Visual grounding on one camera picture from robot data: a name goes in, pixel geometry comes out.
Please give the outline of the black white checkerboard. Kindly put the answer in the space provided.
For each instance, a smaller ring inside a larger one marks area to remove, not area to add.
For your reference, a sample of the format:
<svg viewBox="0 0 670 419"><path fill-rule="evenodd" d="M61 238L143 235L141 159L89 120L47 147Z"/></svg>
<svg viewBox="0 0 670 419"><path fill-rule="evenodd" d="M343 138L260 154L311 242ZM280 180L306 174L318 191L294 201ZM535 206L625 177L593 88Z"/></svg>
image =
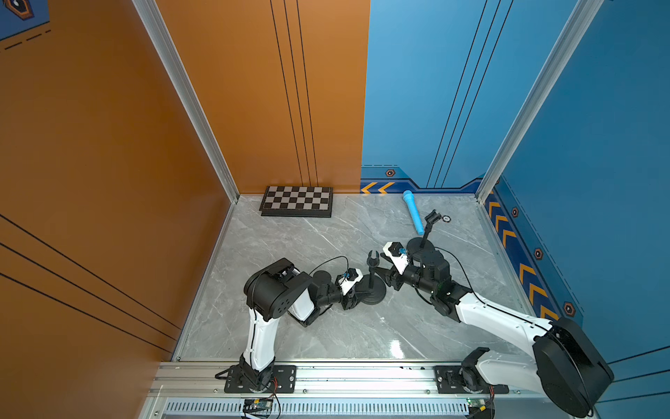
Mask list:
<svg viewBox="0 0 670 419"><path fill-rule="evenodd" d="M330 187L269 186L259 211L262 216L330 218L333 189Z"/></svg>

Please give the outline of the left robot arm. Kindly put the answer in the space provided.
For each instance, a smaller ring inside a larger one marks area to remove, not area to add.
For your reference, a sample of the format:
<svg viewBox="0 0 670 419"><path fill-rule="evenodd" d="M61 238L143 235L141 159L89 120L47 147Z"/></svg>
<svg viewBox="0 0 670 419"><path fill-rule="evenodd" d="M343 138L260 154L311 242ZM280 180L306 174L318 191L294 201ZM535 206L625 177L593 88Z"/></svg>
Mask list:
<svg viewBox="0 0 670 419"><path fill-rule="evenodd" d="M258 392L274 386L275 341L284 315L310 326L334 304L355 306L355 286L363 279L364 274L356 268L348 268L336 279L325 271L310 274L298 270L287 258L252 275L244 286L251 320L239 363L244 384Z"/></svg>

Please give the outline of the green circuit board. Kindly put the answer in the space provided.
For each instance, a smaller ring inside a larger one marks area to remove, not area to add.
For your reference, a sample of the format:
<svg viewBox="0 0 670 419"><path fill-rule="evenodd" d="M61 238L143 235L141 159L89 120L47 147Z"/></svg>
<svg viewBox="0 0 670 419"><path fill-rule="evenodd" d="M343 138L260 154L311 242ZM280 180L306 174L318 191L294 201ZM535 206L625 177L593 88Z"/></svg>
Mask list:
<svg viewBox="0 0 670 419"><path fill-rule="evenodd" d="M494 419L495 403L491 399L469 399L467 419Z"/></svg>
<svg viewBox="0 0 670 419"><path fill-rule="evenodd" d="M242 405L244 417L268 418L273 411L274 401L270 398L247 398Z"/></svg>

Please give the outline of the black round stand base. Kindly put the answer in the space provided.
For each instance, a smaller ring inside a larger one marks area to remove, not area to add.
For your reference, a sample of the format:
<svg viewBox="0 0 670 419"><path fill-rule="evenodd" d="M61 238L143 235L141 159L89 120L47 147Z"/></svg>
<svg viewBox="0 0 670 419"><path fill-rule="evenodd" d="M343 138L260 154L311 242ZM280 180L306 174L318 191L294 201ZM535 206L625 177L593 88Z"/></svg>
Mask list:
<svg viewBox="0 0 670 419"><path fill-rule="evenodd" d="M434 251L434 245L427 238L414 237L408 242L406 249L408 256L418 258L418 256L426 252Z"/></svg>

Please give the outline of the black stand pole with clip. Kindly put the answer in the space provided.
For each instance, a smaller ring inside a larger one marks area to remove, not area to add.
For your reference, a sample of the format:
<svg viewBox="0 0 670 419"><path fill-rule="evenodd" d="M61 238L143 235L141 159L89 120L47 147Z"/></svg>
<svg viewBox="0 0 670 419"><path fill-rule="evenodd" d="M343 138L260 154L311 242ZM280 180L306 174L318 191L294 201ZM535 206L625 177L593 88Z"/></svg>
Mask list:
<svg viewBox="0 0 670 419"><path fill-rule="evenodd" d="M443 220L443 215L438 213L435 209L433 209L426 217L426 226L424 227L424 233L422 236L422 241L420 241L420 248L423 249L427 242L429 242L429 234L433 230L433 227L436 223L441 222Z"/></svg>

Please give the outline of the right green circuit board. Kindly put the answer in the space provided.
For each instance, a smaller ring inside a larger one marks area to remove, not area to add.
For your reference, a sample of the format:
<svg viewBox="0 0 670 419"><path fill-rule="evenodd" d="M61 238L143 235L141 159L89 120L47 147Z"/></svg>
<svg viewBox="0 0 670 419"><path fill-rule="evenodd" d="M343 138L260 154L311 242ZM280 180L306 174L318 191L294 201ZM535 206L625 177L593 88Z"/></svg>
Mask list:
<svg viewBox="0 0 670 419"><path fill-rule="evenodd" d="M494 419L495 403L491 399L469 399L467 419Z"/></svg>

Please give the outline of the light blue toy microphone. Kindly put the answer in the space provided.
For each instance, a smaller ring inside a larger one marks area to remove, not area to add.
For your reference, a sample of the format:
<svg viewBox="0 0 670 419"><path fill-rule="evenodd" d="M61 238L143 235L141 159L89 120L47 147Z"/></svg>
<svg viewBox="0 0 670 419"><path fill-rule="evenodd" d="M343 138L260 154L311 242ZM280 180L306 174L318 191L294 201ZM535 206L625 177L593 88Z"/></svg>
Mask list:
<svg viewBox="0 0 670 419"><path fill-rule="evenodd" d="M408 206L408 211L410 214L410 218L413 221L415 230L418 235L423 235L425 230L424 230L424 224L422 222L422 218L420 217L420 213L418 210L418 207L416 205L416 200L415 200L415 195L411 190L405 190L402 194L403 201L405 204Z"/></svg>

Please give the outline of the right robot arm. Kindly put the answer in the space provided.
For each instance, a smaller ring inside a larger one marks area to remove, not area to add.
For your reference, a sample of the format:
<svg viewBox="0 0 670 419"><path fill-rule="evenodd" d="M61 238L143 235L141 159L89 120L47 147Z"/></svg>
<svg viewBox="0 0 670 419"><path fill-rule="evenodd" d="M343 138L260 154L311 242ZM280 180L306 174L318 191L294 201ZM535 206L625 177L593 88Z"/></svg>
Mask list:
<svg viewBox="0 0 670 419"><path fill-rule="evenodd" d="M382 278L395 290L412 286L428 293L432 307L453 321L480 328L523 351L521 356L478 347L461 363L457 375L472 394L492 394L497 386L527 389L547 396L573 417L589 417L614 381L614 374L581 326L569 318L544 319L485 299L455 282L440 251L409 252L388 242L383 257L392 263Z"/></svg>

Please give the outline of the aluminium rail frame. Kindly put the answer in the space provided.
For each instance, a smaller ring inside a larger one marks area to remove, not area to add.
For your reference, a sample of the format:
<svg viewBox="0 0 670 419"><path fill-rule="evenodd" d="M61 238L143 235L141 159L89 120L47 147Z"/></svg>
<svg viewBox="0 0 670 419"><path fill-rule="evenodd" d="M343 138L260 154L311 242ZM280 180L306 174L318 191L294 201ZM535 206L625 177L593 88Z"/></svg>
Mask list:
<svg viewBox="0 0 670 419"><path fill-rule="evenodd" d="M469 399L491 399L495 418L565 418L547 397L509 387L508 394L441 393L430 361L288 361L291 393L227 393L214 375L233 364L166 362L141 407L141 418L244 417L247 398L274 401L268 418L466 418Z"/></svg>

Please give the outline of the left green circuit board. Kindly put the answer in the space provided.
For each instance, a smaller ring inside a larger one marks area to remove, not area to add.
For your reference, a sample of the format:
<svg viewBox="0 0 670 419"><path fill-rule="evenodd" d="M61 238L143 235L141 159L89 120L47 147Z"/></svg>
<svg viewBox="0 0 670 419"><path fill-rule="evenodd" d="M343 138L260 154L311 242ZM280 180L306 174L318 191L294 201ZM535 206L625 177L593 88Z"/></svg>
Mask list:
<svg viewBox="0 0 670 419"><path fill-rule="evenodd" d="M270 398L247 398L242 405L244 417L268 418L273 411L274 401Z"/></svg>

